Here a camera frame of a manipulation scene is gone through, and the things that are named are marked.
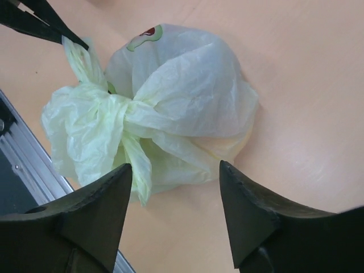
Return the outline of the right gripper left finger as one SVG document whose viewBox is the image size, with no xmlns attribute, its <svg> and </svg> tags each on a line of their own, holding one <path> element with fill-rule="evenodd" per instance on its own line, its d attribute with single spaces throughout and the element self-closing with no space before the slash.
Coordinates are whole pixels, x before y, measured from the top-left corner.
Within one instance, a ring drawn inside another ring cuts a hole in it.
<svg viewBox="0 0 364 273">
<path fill-rule="evenodd" d="M 113 272 L 132 167 L 26 213 L 1 217 L 1 272 Z"/>
</svg>

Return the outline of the green avocado print plastic bag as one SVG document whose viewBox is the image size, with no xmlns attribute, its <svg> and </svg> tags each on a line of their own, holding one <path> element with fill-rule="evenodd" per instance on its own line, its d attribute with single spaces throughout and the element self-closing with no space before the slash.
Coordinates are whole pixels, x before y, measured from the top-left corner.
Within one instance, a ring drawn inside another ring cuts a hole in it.
<svg viewBox="0 0 364 273">
<path fill-rule="evenodd" d="M 53 92 L 41 116 L 55 170 L 86 186 L 133 168 L 131 199 L 218 178 L 253 129 L 258 94 L 219 36 L 159 24 L 102 68 L 93 47 L 62 39 L 75 86 Z"/>
</svg>

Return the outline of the aluminium frame rail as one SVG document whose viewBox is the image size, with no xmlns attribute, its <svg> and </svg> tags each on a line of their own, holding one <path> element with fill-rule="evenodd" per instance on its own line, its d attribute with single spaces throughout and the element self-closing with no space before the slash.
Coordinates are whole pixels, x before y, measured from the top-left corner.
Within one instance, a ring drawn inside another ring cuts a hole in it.
<svg viewBox="0 0 364 273">
<path fill-rule="evenodd" d="M 26 213 L 75 190 L 52 162 L 9 99 L 1 95 L 1 217 Z M 113 272 L 132 272 L 117 251 Z"/>
</svg>

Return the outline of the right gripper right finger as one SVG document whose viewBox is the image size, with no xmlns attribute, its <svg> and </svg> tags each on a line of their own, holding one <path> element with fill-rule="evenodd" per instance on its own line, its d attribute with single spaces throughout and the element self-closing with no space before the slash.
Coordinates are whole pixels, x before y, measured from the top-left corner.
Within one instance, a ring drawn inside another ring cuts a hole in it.
<svg viewBox="0 0 364 273">
<path fill-rule="evenodd" d="M 330 213 L 296 203 L 226 161 L 219 181 L 240 272 L 363 271 L 363 207 Z"/>
</svg>

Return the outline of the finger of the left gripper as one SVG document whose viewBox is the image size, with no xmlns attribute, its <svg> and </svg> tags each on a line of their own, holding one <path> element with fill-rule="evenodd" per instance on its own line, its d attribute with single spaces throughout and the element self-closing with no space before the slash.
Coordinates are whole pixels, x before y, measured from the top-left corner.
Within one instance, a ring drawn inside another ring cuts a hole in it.
<svg viewBox="0 0 364 273">
<path fill-rule="evenodd" d="M 66 37 L 89 46 L 71 31 L 48 1 L 1 1 L 1 24 L 21 34 L 61 44 Z"/>
</svg>

